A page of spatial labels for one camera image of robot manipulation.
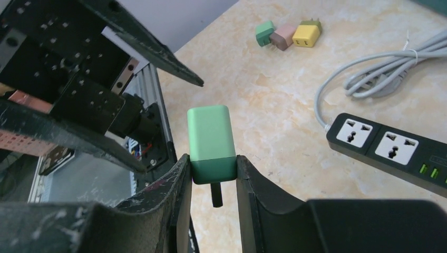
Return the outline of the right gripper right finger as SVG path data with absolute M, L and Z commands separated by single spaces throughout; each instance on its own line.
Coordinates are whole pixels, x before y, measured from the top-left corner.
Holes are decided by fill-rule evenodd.
M 446 212 L 401 199 L 300 200 L 237 156 L 243 252 L 446 252 Z

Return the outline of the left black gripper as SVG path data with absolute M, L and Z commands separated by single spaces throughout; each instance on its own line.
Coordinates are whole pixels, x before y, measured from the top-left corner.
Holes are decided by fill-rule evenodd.
M 106 25 L 155 67 L 203 87 L 203 79 L 118 1 L 1 1 L 1 82 L 49 103 L 51 116 L 74 123 L 1 100 L 1 130 L 144 173 L 139 160 L 98 134 L 124 106 L 121 94 L 138 66 L 103 35 Z

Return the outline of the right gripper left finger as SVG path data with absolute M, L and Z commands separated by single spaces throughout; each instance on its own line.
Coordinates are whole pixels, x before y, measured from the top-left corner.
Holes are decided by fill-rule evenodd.
M 1 252 L 192 252 L 187 154 L 115 207 L 98 202 L 1 204 Z

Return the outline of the light green charger plug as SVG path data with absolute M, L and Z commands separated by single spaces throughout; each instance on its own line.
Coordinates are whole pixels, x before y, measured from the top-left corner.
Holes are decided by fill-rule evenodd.
M 237 177 L 229 109 L 225 105 L 191 108 L 187 121 L 192 179 L 197 185 L 210 185 L 213 207 L 222 207 L 221 183 Z

